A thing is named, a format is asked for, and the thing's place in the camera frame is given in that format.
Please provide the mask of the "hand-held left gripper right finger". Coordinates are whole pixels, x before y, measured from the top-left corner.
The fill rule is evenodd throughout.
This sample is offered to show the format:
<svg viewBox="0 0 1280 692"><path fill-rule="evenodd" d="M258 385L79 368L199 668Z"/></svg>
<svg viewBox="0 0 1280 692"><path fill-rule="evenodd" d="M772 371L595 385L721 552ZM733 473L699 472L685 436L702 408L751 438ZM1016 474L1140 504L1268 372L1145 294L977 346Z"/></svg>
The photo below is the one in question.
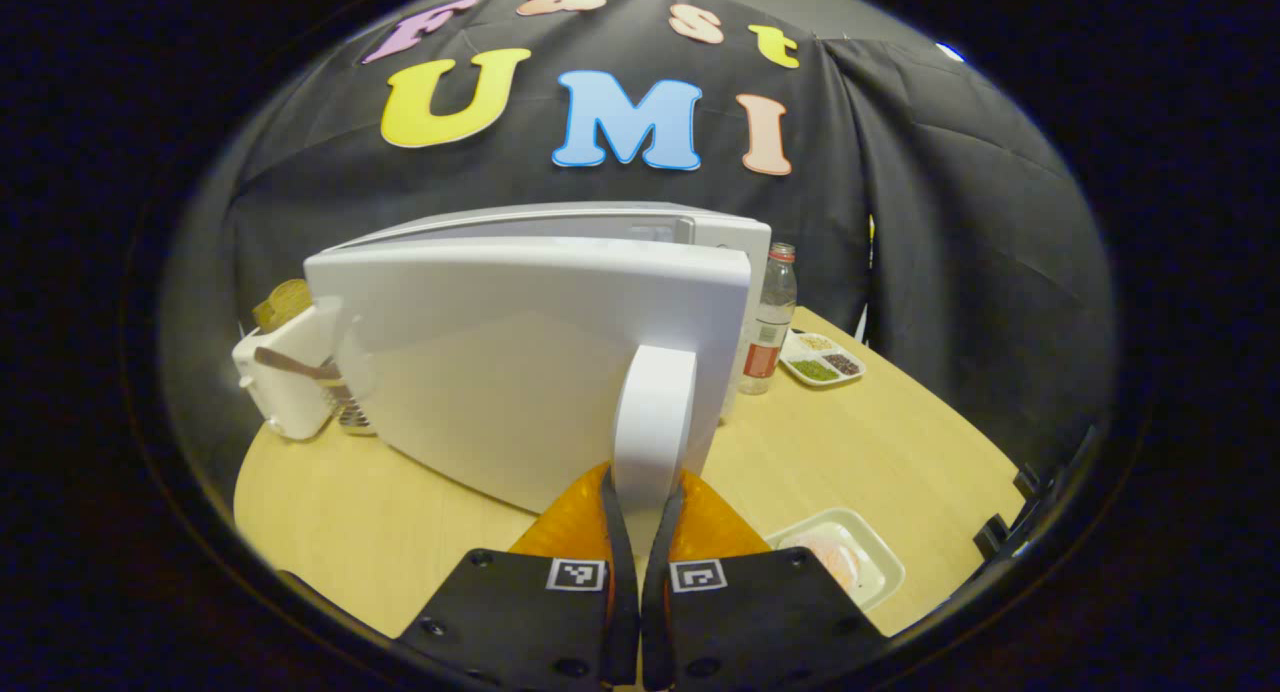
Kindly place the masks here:
<svg viewBox="0 0 1280 692"><path fill-rule="evenodd" d="M870 678L888 641L810 549L675 554L694 509L669 496L640 597L648 691L808 691Z"/></svg>

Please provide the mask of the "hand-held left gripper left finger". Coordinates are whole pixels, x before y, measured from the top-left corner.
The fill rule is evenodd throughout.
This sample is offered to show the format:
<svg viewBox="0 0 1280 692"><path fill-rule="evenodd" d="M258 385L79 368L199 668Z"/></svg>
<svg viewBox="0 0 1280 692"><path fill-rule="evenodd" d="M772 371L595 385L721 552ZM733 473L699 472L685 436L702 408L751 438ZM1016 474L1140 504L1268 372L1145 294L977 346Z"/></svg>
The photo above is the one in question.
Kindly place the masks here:
<svg viewBox="0 0 1280 692"><path fill-rule="evenodd" d="M509 549L465 553L396 643L467 688L614 688L637 677L637 609L602 463Z"/></svg>

